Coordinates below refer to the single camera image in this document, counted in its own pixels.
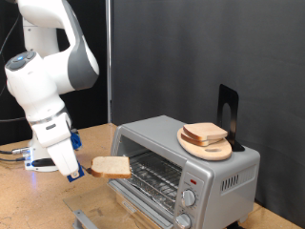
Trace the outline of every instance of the black backdrop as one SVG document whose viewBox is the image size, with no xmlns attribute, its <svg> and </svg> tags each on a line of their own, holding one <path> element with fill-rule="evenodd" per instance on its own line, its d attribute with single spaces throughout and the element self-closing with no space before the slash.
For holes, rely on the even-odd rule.
<svg viewBox="0 0 305 229">
<path fill-rule="evenodd" d="M 305 227 L 305 2 L 114 0 L 112 122 L 216 122 L 240 96 L 236 138 L 261 154 L 256 199 Z"/>
<path fill-rule="evenodd" d="M 69 110 L 73 126 L 77 129 L 107 123 L 107 39 L 105 2 L 96 0 L 73 0 L 70 4 L 77 15 L 83 33 L 100 68 L 100 76 L 93 88 L 61 95 Z M 10 31 L 19 13 L 17 5 L 0 1 L 0 45 Z M 59 47 L 65 50 L 68 40 L 62 30 L 58 31 Z M 22 20 L 4 49 L 4 59 L 8 61 L 20 52 L 24 52 Z M 6 82 L 4 61 L 1 56 L 0 90 Z M 14 97 L 5 90 L 0 97 L 0 119 L 24 116 L 24 112 Z M 27 121 L 0 123 L 0 145 L 31 138 L 31 128 Z"/>
</svg>

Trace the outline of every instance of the toaster oven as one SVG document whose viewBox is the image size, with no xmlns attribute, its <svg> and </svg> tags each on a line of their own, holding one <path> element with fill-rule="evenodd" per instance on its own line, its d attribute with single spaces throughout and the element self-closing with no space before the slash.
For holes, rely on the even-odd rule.
<svg viewBox="0 0 305 229">
<path fill-rule="evenodd" d="M 244 221 L 254 209 L 259 153 L 245 147 L 226 160 L 197 158 L 176 138 L 184 124 L 162 115 L 119 126 L 111 154 L 130 158 L 132 177 L 109 184 L 158 228 L 222 229 Z"/>
</svg>

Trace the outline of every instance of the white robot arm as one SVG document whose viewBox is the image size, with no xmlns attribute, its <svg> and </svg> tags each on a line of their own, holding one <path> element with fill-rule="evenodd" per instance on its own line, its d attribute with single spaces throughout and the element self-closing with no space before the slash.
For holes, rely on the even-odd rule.
<svg viewBox="0 0 305 229">
<path fill-rule="evenodd" d="M 17 3 L 24 17 L 28 51 L 5 67 L 9 91 L 26 113 L 33 141 L 47 150 L 62 175 L 77 177 L 71 120 L 59 95 L 92 87 L 99 75 L 96 59 L 66 0 Z M 56 29 L 64 29 L 70 42 L 63 52 L 58 50 Z"/>
</svg>

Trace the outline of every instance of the bread slice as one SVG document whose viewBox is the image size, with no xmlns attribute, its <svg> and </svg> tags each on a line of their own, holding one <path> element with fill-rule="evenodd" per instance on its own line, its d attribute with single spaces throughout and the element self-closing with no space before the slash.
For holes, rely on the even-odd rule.
<svg viewBox="0 0 305 229">
<path fill-rule="evenodd" d="M 228 132 L 211 122 L 184 125 L 183 131 L 192 139 L 205 141 L 226 137 Z"/>
<path fill-rule="evenodd" d="M 94 177 L 130 178 L 130 159 L 126 156 L 98 156 L 92 161 L 91 174 Z"/>
<path fill-rule="evenodd" d="M 219 139 L 214 139 L 214 140 L 199 141 L 199 140 L 195 140 L 195 139 L 191 138 L 190 136 L 188 136 L 183 130 L 181 132 L 181 138 L 183 140 L 190 142 L 197 146 L 208 146 L 208 145 L 211 145 L 211 144 L 216 143 L 223 139 L 223 138 L 219 138 Z"/>
</svg>

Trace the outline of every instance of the wooden plate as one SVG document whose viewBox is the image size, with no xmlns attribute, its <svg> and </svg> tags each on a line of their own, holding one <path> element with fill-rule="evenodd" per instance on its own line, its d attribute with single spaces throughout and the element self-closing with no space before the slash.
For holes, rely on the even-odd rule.
<svg viewBox="0 0 305 229">
<path fill-rule="evenodd" d="M 206 160 L 224 160 L 229 158 L 232 154 L 232 147 L 225 138 L 209 146 L 196 146 L 183 140 L 181 138 L 182 132 L 183 128 L 181 128 L 177 133 L 178 141 L 180 145 L 191 155 Z"/>
</svg>

